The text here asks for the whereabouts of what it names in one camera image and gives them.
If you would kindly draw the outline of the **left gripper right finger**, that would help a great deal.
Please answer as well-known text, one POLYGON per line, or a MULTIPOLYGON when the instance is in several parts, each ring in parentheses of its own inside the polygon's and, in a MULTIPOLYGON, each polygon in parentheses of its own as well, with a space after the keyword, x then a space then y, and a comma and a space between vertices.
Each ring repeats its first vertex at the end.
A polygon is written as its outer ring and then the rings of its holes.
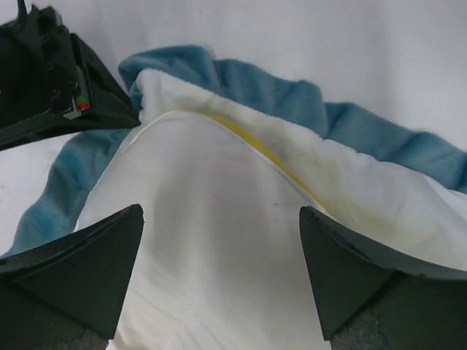
POLYGON ((419 260, 318 210, 299 229, 323 338, 333 349, 464 349, 466 273, 419 260))

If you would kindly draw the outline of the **blue white bear pillowcase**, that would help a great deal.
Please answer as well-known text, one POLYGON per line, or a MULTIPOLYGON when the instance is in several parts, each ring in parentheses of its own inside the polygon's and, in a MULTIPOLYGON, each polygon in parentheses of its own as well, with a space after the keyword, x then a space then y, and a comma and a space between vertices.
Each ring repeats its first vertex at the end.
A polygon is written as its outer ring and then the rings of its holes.
POLYGON ((197 46, 134 54, 119 65, 141 128, 79 133, 50 167, 20 218, 8 254, 73 231, 116 153, 174 110, 204 112, 285 165, 337 221, 401 252, 466 268, 466 152, 318 86, 250 63, 215 60, 197 46))

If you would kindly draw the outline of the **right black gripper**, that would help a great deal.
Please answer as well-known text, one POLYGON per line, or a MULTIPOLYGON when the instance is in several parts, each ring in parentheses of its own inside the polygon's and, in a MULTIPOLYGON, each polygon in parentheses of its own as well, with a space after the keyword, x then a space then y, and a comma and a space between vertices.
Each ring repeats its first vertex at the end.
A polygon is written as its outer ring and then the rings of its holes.
POLYGON ((16 18, 1 25, 2 149, 140 125, 127 93, 55 9, 17 6, 16 18))

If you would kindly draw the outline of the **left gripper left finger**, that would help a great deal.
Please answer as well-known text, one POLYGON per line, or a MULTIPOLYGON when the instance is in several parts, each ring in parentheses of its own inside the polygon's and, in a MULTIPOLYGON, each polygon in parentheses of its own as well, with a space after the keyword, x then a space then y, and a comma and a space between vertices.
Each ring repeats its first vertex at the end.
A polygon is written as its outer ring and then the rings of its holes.
POLYGON ((144 226, 131 205, 1 259, 2 349, 105 349, 115 336, 144 226))

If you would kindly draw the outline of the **white pillow yellow edge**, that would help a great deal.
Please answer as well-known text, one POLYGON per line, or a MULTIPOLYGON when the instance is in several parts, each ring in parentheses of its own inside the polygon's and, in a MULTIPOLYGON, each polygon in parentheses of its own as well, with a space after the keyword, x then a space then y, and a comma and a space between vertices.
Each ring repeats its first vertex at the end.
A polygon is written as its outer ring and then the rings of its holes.
POLYGON ((298 227, 310 202, 210 117, 173 111, 130 133, 78 219, 144 212, 110 348, 328 349, 298 227))

